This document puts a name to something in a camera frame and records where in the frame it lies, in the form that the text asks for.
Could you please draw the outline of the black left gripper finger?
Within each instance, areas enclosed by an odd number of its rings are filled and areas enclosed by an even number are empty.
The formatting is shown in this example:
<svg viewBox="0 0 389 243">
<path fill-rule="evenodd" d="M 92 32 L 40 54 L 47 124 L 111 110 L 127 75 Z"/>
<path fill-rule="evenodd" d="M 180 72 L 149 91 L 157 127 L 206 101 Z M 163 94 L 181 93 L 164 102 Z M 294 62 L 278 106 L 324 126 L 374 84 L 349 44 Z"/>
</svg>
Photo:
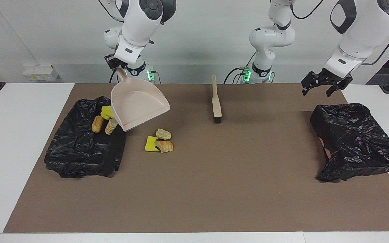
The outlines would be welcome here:
<svg viewBox="0 0 389 243">
<path fill-rule="evenodd" d="M 302 94 L 305 96 L 311 89 L 318 87 L 318 74 L 309 72 L 301 81 L 301 85 Z"/>
<path fill-rule="evenodd" d="M 326 91 L 326 96 L 330 97 L 334 92 L 346 89 L 352 80 L 352 77 L 346 77 L 342 80 L 331 80 L 331 87 Z"/>
</svg>

